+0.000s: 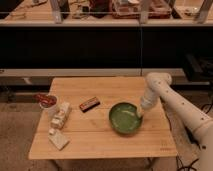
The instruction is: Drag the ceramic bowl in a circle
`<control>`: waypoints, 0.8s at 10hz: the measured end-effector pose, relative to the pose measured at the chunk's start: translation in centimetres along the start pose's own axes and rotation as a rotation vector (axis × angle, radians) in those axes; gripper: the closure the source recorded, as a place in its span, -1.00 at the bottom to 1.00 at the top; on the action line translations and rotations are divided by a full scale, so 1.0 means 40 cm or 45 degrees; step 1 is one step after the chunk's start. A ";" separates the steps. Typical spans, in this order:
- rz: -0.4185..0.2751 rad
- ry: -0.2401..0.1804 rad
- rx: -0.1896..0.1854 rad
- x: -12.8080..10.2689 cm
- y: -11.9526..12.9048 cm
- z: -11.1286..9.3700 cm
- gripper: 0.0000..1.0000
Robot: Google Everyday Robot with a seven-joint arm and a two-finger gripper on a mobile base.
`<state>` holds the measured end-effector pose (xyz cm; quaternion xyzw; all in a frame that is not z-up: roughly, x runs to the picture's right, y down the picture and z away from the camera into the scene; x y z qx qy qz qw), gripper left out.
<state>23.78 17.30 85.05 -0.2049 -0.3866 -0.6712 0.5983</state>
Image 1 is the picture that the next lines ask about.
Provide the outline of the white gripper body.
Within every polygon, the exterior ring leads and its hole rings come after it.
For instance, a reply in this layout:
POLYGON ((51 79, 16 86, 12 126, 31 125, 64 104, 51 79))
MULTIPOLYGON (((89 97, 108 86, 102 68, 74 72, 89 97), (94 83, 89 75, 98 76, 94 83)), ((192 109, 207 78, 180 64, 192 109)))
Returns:
POLYGON ((150 110, 157 104, 157 94, 152 90, 146 90, 141 97, 141 107, 143 110, 150 110))

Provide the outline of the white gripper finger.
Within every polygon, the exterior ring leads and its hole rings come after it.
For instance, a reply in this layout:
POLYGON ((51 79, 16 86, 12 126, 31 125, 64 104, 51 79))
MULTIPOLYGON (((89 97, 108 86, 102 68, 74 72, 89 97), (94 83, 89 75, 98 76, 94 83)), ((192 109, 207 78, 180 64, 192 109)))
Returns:
POLYGON ((143 110, 143 108, 141 108, 141 107, 137 108, 137 116, 139 118, 142 118, 144 116, 144 110, 143 110))

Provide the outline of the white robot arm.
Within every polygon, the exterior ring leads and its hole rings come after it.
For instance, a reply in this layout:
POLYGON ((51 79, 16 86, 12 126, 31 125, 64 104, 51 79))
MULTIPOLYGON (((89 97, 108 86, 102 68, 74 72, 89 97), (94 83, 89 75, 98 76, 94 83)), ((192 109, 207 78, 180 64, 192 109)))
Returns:
POLYGON ((162 98, 199 142, 198 171, 213 171, 213 118, 170 87, 172 77, 169 73, 151 72, 145 81, 146 88, 140 101, 142 111, 152 109, 158 98, 162 98))

